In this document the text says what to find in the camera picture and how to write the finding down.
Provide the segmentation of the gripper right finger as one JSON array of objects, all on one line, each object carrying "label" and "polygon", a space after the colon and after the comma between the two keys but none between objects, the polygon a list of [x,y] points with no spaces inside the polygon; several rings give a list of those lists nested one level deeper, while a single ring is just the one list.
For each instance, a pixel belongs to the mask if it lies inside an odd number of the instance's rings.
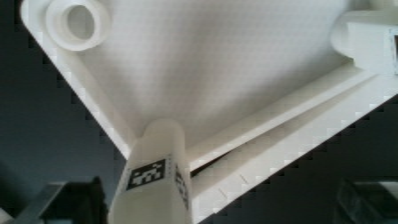
[{"label": "gripper right finger", "polygon": [[398,179],[345,179],[334,224],[398,224]]}]

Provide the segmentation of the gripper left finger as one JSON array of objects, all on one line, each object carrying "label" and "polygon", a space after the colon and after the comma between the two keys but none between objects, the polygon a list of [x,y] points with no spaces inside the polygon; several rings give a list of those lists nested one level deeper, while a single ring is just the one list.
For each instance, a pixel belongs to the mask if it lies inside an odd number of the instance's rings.
[{"label": "gripper left finger", "polygon": [[9,224],[107,224],[99,177],[89,182],[51,182]]}]

